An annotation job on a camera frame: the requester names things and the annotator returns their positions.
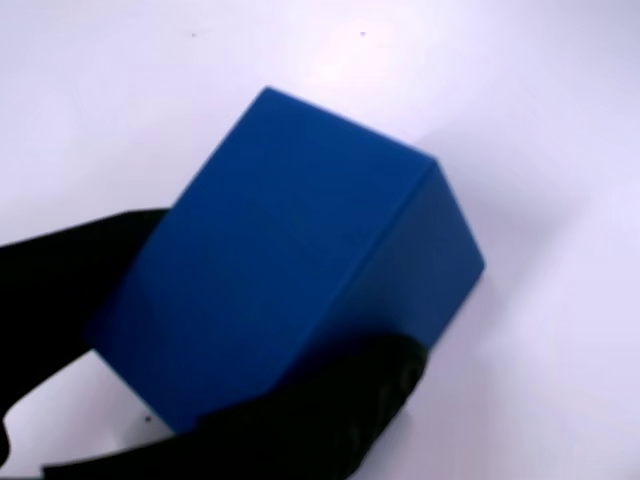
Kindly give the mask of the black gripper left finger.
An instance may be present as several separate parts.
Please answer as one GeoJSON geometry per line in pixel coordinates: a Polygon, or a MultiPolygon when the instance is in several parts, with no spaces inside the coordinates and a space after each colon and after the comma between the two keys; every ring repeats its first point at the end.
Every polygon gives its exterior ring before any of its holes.
{"type": "Polygon", "coordinates": [[[119,213],[1,249],[1,412],[85,354],[84,329],[166,212],[119,213]]]}

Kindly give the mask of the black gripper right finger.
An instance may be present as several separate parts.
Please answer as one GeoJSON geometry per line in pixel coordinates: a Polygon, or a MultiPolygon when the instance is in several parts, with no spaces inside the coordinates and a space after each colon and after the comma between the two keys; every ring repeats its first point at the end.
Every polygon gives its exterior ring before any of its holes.
{"type": "Polygon", "coordinates": [[[414,392],[428,351],[405,335],[357,343],[297,383],[203,416],[155,444],[47,479],[346,479],[414,392]]]}

